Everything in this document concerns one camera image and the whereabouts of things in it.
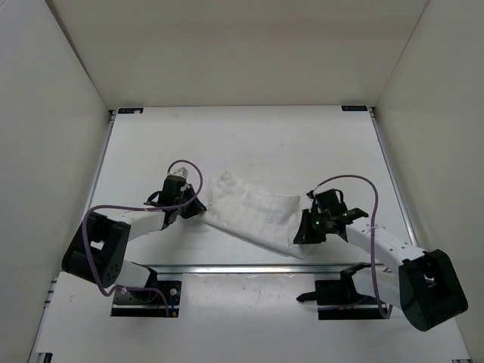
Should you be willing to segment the white pleated skirt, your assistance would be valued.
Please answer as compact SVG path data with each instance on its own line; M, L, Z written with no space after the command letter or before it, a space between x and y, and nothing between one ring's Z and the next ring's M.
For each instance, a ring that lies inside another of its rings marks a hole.
M305 257L294 243L303 216L299 196L276 194L224 172L209 181L202 201L206 224L274 253Z

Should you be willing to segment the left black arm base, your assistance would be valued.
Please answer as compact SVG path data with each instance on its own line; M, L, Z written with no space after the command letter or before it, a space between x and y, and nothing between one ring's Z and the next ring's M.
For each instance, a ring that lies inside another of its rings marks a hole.
M148 290L124 289L115 292L112 317L177 318L180 315L182 281L150 273Z

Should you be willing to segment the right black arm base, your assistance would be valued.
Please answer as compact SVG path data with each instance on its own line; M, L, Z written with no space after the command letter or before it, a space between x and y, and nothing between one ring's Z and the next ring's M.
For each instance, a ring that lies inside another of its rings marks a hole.
M296 301L298 303L316 302L319 321L383 319L375 298L356 292L352 278L360 271L370 272L371 265L360 262L343 269L338 279L316 280L315 290L302 293Z

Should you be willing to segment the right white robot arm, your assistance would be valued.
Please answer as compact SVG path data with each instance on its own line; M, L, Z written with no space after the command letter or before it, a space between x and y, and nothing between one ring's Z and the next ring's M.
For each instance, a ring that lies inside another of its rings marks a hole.
M468 302L449 256L442 250L426 251L412 246L384 228L359 208L349 209L343 192L310 191L312 205L302 211L296 244L321 244L330 234L369 254L369 262L343 269L337 280L318 280L312 292L297 297L298 303L316 301L320 315L361 303L383 303L383 313L401 310L419 331L431 328L467 311Z

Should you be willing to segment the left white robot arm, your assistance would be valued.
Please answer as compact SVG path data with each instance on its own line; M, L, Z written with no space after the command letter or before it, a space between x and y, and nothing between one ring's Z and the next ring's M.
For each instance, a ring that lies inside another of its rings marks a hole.
M131 288L142 301L157 295L152 270L125 260L129 242L206 212L200 190L188 182L188 170L169 170L162 189L153 192L142 207L101 205L84 216L62 259L62 270L105 291L111 286Z

